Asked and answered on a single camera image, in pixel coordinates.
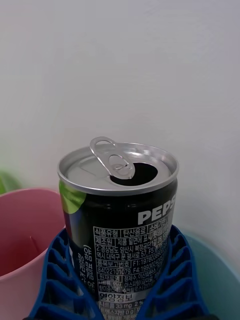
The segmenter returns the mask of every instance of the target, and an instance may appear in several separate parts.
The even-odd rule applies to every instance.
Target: soda can
[[[163,270],[178,171],[167,151],[107,137],[59,162],[71,262],[106,320],[134,319]]]

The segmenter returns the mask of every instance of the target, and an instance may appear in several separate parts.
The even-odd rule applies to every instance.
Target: pink plastic cup
[[[64,227],[60,195],[43,188],[0,196],[0,319],[22,320],[37,298],[45,253]]]

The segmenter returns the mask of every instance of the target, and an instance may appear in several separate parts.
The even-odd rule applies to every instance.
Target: green object
[[[86,193],[75,190],[62,181],[59,182],[59,192],[63,211],[67,214],[74,214],[84,203]]]
[[[220,320],[240,319],[240,275],[202,240],[187,235],[196,261],[199,288],[211,314]]]
[[[13,178],[9,173],[0,171],[0,195],[21,189],[21,185],[16,178]]]
[[[4,194],[6,192],[6,188],[4,186],[4,183],[0,177],[0,195]]]

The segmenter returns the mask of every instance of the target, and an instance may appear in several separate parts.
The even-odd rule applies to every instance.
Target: white wall
[[[1,0],[0,169],[57,188],[100,135],[180,162],[174,223],[240,270],[240,2]]]

